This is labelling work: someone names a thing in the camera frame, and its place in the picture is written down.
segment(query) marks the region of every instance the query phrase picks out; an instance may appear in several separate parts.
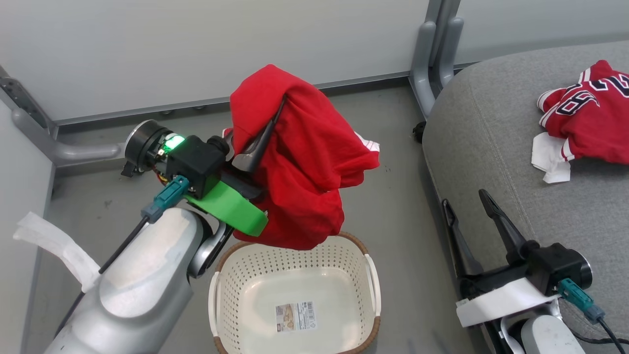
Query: barcode sticker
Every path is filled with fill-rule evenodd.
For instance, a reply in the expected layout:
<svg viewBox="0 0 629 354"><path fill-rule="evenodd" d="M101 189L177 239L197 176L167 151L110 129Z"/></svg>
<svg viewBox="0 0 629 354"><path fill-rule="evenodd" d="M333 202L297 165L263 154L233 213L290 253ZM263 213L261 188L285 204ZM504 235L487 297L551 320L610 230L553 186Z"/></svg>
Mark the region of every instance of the barcode sticker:
<svg viewBox="0 0 629 354"><path fill-rule="evenodd" d="M278 332L316 329L315 305L312 301L276 306Z"/></svg>

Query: teal connector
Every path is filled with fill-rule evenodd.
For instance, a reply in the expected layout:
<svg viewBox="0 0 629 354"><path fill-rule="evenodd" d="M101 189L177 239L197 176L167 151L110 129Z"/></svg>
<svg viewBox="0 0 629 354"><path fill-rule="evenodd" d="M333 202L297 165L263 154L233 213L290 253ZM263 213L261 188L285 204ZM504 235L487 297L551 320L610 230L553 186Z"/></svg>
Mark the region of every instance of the teal connector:
<svg viewBox="0 0 629 354"><path fill-rule="evenodd" d="M142 209L142 217L148 217L148 222L153 224L162 217L164 210L174 207L184 198L190 187L190 181L183 176L177 176L159 192L153 202Z"/></svg>
<svg viewBox="0 0 629 354"><path fill-rule="evenodd" d="M566 278L559 282L557 291L566 301L581 310L590 323L596 324L598 319L602 319L605 316L605 312L597 305L594 305L594 300L571 279Z"/></svg>

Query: basket handle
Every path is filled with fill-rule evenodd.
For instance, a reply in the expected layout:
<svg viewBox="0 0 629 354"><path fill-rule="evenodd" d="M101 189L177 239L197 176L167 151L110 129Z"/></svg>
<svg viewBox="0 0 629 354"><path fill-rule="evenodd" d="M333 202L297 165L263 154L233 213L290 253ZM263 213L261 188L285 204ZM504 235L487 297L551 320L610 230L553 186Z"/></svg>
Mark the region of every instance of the basket handle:
<svg viewBox="0 0 629 354"><path fill-rule="evenodd" d="M221 272L217 271L212 277L212 281L209 283L209 295L208 295L208 316L209 316L209 328L212 330L212 335L218 337L218 325L216 318L216 300L218 299L218 275Z"/></svg>
<svg viewBox="0 0 629 354"><path fill-rule="evenodd" d="M380 310L382 309L382 297L380 295L380 280L378 279L378 272L376 271L376 265L374 260L371 259L369 254L365 253L365 259L369 265L369 274L371 275L371 286L374 291L374 312L376 317L380 316Z"/></svg>

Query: green led light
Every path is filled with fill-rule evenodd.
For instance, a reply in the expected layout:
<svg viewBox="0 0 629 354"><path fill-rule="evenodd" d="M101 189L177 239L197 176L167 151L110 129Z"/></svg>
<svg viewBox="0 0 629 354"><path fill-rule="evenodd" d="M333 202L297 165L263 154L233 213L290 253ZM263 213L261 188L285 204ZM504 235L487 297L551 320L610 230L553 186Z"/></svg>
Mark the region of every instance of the green led light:
<svg viewBox="0 0 629 354"><path fill-rule="evenodd" d="M166 142L164 142L164 151L171 151L172 149L176 148L177 146L179 146L179 144L181 144L182 142L184 142L186 138L184 138L181 135L175 135L172 138L166 140Z"/></svg>

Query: red fabric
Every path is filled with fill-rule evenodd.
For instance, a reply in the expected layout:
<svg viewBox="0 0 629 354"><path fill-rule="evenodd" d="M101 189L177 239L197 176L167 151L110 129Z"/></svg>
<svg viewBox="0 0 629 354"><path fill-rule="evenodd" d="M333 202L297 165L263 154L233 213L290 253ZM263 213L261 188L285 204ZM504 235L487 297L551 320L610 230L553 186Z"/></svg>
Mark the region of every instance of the red fabric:
<svg viewBox="0 0 629 354"><path fill-rule="evenodd" d="M268 189L256 206L268 210L260 237L235 232L242 241L312 249L340 232L345 218L338 189L359 185L363 171L378 167L370 151L314 86L269 65L231 95L233 146L241 152L286 102L269 146L254 173Z"/></svg>
<svg viewBox="0 0 629 354"><path fill-rule="evenodd" d="M584 156L629 164L629 75L599 60L573 86L543 94L540 124L567 139L565 161Z"/></svg>

